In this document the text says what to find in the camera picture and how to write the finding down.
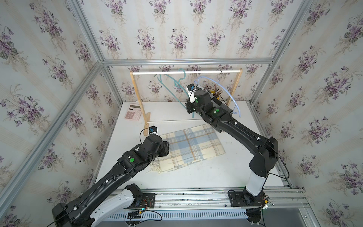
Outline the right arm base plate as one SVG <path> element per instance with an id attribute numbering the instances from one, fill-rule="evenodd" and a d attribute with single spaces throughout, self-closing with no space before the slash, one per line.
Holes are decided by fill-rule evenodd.
<path id="1" fill-rule="evenodd" d="M 253 196 L 246 189 L 243 191 L 229 190 L 227 192 L 232 207 L 264 207 L 269 197 L 261 191 Z"/>

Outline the light blue clothes hanger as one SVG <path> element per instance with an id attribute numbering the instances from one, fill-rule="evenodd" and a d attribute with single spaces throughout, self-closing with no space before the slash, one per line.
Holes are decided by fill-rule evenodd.
<path id="1" fill-rule="evenodd" d="M 199 84 L 199 80 L 200 79 L 206 79 L 206 80 L 209 80 L 209 81 L 212 81 L 214 84 L 216 84 L 217 86 L 219 86 L 228 96 L 229 96 L 229 99 L 231 100 L 231 101 L 233 101 L 233 103 L 235 104 L 235 108 L 237 108 L 237 111 L 235 112 L 234 110 L 233 110 L 233 114 L 238 114 L 239 115 L 239 117 L 241 117 L 242 116 L 242 114 L 241 114 L 241 110 L 240 110 L 240 108 L 239 108 L 239 106 L 238 106 L 238 104 L 237 104 L 237 102 L 236 102 L 236 100 L 233 98 L 233 96 L 232 96 L 232 94 L 230 93 L 230 92 L 228 92 L 228 90 L 225 88 L 225 87 L 223 87 L 218 81 L 216 81 L 216 80 L 214 80 L 214 79 L 212 79 L 212 78 L 209 78 L 209 77 L 206 77 L 206 76 L 200 76 L 200 77 L 197 77 L 195 80 L 194 80 L 194 83 L 195 83 L 195 85 L 198 85 Z"/>

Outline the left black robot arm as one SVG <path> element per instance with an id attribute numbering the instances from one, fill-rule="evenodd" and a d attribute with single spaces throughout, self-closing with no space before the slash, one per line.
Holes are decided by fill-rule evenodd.
<path id="1" fill-rule="evenodd" d="M 69 203 L 58 203 L 52 209 L 54 224 L 57 227 L 90 227 L 97 221 L 96 209 L 118 187 L 143 171 L 158 157 L 169 154 L 169 142 L 157 134 L 147 136 L 142 144 L 126 151 L 107 174 L 82 195 Z"/>

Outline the pencils in cup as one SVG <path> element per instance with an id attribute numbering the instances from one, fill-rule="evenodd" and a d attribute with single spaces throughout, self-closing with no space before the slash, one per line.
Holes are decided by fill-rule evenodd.
<path id="1" fill-rule="evenodd" d="M 223 90 L 220 87 L 218 87 L 217 85 L 213 85 L 213 86 L 207 85 L 206 88 L 207 88 L 208 92 L 213 90 L 213 91 L 219 91 L 221 94 L 223 93 Z"/>

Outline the wooden clothes rack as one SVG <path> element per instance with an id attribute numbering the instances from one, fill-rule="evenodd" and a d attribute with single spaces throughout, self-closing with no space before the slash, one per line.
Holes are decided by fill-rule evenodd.
<path id="1" fill-rule="evenodd" d="M 151 112 L 145 112 L 145 109 L 143 107 L 143 103 L 142 103 L 142 100 L 141 100 L 141 95 L 140 95 L 140 92 L 139 92 L 139 89 L 138 89 L 138 85 L 137 85 L 137 82 L 136 82 L 136 79 L 135 79 L 135 76 L 138 76 L 138 75 L 155 75 L 155 74 L 160 74 L 162 72 L 133 72 L 133 71 L 130 71 L 130 77 L 131 77 L 131 80 L 132 80 L 132 83 L 133 83 L 133 87 L 134 87 L 134 91 L 135 91 L 135 94 L 137 96 L 137 99 L 138 99 L 138 103 L 139 105 L 141 106 L 141 111 L 142 111 L 142 115 L 143 115 L 143 118 L 144 118 L 144 121 L 145 121 L 145 124 L 144 124 L 144 127 L 149 127 L 149 124 L 150 123 L 155 123 L 153 121 L 150 121 L 150 116 L 151 116 Z M 240 78 L 241 78 L 241 75 L 243 73 L 243 69 L 240 69 L 240 70 L 227 70 L 227 71 L 186 71 L 186 75 L 187 74 L 224 74 L 224 73 L 237 73 L 236 75 L 236 78 L 234 79 L 234 84 L 233 84 L 233 87 L 231 88 L 231 94 L 233 96 L 236 88 L 237 88 L 237 85 L 240 81 Z M 183 73 L 180 71 L 170 71 L 170 75 L 172 77 L 174 77 L 176 80 L 180 79 L 183 77 Z M 228 107 L 229 104 L 231 103 L 231 100 L 228 99 L 227 102 L 226 102 L 226 106 Z"/>

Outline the cream blue plaid scarf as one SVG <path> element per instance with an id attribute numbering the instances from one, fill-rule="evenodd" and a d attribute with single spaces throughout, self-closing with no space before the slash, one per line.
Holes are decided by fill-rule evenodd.
<path id="1" fill-rule="evenodd" d="M 208 124 L 166 133 L 161 138 L 169 143 L 169 154 L 151 163 L 153 170 L 159 174 L 226 153 L 215 129 Z"/>

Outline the yellow pencil cup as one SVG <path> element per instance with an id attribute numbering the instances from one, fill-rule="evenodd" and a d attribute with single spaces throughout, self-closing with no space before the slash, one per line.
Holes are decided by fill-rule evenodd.
<path id="1" fill-rule="evenodd" d="M 213 91 L 211 90 L 210 93 L 217 99 L 220 100 L 221 93 L 219 91 Z"/>

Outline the pink calculator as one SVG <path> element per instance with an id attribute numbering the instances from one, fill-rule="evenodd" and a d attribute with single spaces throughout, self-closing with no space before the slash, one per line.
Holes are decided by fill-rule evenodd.
<path id="1" fill-rule="evenodd" d="M 139 121 L 142 115 L 141 106 L 137 104 L 130 104 L 124 119 L 129 121 Z"/>

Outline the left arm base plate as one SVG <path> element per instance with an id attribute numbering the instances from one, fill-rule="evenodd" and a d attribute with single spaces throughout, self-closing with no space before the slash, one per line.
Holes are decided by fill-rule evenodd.
<path id="1" fill-rule="evenodd" d="M 133 202 L 128 209 L 147 209 L 155 207 L 155 193 L 144 193 L 134 183 L 125 187 L 132 194 Z"/>

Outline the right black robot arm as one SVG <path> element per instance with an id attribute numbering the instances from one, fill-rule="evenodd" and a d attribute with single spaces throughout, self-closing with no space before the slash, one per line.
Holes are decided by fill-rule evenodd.
<path id="1" fill-rule="evenodd" d="M 196 112 L 218 132 L 226 132 L 253 155 L 249 163 L 251 174 L 245 187 L 249 196 L 258 196 L 271 169 L 278 161 L 278 142 L 275 138 L 266 138 L 247 128 L 233 118 L 232 109 L 219 101 L 204 88 L 194 84 L 187 87 L 188 99 L 186 109 L 188 113 Z"/>

